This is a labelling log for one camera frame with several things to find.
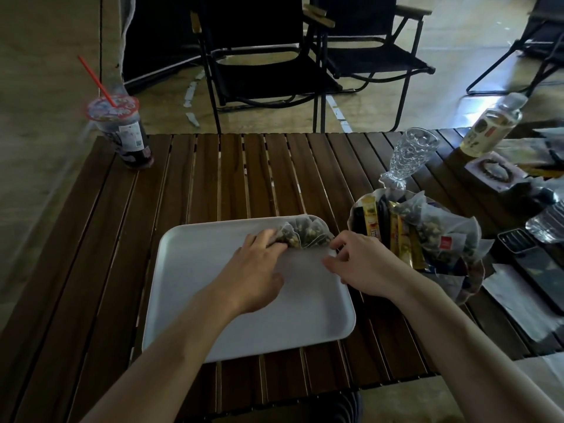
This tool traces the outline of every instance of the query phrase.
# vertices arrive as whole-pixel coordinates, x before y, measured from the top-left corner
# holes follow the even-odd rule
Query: black chair
[[[342,89],[327,73],[327,30],[335,23],[302,8],[302,0],[199,0],[191,12],[192,27],[199,36],[215,124],[221,133],[219,104],[240,102],[260,108],[286,108],[314,100],[313,131],[317,127],[321,96],[321,132],[325,131],[325,96]],[[308,24],[303,34],[303,23]],[[313,41],[321,41],[316,59],[309,54]],[[295,58],[265,65],[226,65],[227,55],[297,51]],[[304,95],[295,100],[296,95]],[[260,99],[287,98],[260,102]]]
[[[335,78],[353,77],[364,82],[355,89],[337,93],[356,93],[369,83],[388,83],[404,79],[394,127],[397,129],[402,117],[409,79],[415,74],[434,74],[435,69],[416,57],[423,18],[430,11],[406,6],[396,6],[397,0],[310,0],[310,3],[327,12],[335,21],[329,30],[329,42],[380,42],[378,47],[328,49],[328,69]],[[394,16],[402,16],[398,28],[393,32]],[[417,31],[411,52],[395,44],[399,33],[409,19],[417,21]],[[405,71],[390,78],[373,78],[376,73]]]
[[[534,21],[528,29],[525,30],[522,37],[515,40],[509,50],[505,52],[492,66],[484,73],[476,78],[472,84],[466,88],[469,96],[487,96],[487,95],[507,95],[511,92],[524,93],[528,98],[531,97],[535,88],[560,68],[564,68],[564,14],[553,14],[550,12],[532,12],[530,20]],[[533,39],[540,34],[545,27],[551,26],[556,32],[555,39],[552,44],[545,42],[535,42]],[[471,90],[476,84],[481,82],[485,76],[490,74],[497,66],[505,61],[514,52],[523,51],[528,56],[539,58],[542,60],[539,69],[533,77],[531,83],[518,90]]]

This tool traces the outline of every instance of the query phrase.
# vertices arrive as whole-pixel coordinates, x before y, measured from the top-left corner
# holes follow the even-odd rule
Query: white tray
[[[142,348],[146,349],[209,284],[248,233],[276,228],[293,216],[178,226],[159,243]],[[299,348],[347,337],[356,322],[346,285],[321,264],[327,246],[288,249],[275,271],[284,275],[280,295],[255,313],[233,320],[215,341],[206,362]]]

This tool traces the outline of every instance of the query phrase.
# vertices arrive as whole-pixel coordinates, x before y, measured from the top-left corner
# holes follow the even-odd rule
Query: chair armrest
[[[190,21],[192,22],[192,31],[194,34],[201,34],[202,26],[200,25],[200,17],[198,14],[190,11]]]
[[[316,14],[317,16],[325,17],[327,16],[327,11],[323,10],[317,6],[313,6],[312,4],[304,4],[303,8],[309,10],[311,13]]]
[[[529,16],[531,19],[538,19],[541,21],[555,22],[557,24],[564,24],[564,14],[551,13],[551,12],[531,12]]]
[[[329,18],[318,16],[315,13],[304,9],[303,11],[304,21],[309,23],[315,22],[317,25],[321,25],[325,28],[335,28],[335,22]]]
[[[416,7],[407,7],[407,6],[398,5],[395,7],[395,13],[398,16],[403,16],[409,19],[415,19],[417,21],[421,21],[425,16],[433,13],[433,11],[418,9]]]

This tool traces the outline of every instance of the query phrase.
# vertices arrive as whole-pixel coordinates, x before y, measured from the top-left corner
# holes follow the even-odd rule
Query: wooden table
[[[476,216],[485,236],[522,225],[524,215],[464,170],[455,150],[464,132],[438,131],[441,146],[409,189]],[[307,212],[337,233],[353,202],[380,186],[400,136],[154,135],[155,163],[141,172],[99,138],[0,338],[0,421],[75,423],[139,356],[168,229]],[[205,364],[179,419],[437,373],[391,302],[351,295],[357,322],[348,338]],[[530,341],[484,291],[462,309],[512,359],[562,349],[555,335]]]

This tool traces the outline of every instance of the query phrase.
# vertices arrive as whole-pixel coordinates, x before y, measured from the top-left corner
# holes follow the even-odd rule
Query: drinking straw
[[[94,80],[94,83],[96,83],[96,86],[98,86],[100,88],[100,90],[102,91],[102,93],[104,94],[105,98],[108,100],[108,102],[113,106],[113,107],[117,107],[116,103],[113,101],[112,97],[109,96],[108,91],[105,89],[104,85],[102,83],[100,83],[100,80],[98,80],[98,77],[96,77],[96,74],[94,74],[94,71],[90,69],[90,67],[88,66],[88,64],[86,63],[86,61],[82,58],[82,56],[78,56],[78,60],[80,61],[80,63],[84,66],[84,68],[86,68],[86,71],[88,72],[88,74],[90,75],[90,77],[92,77],[92,80]]]

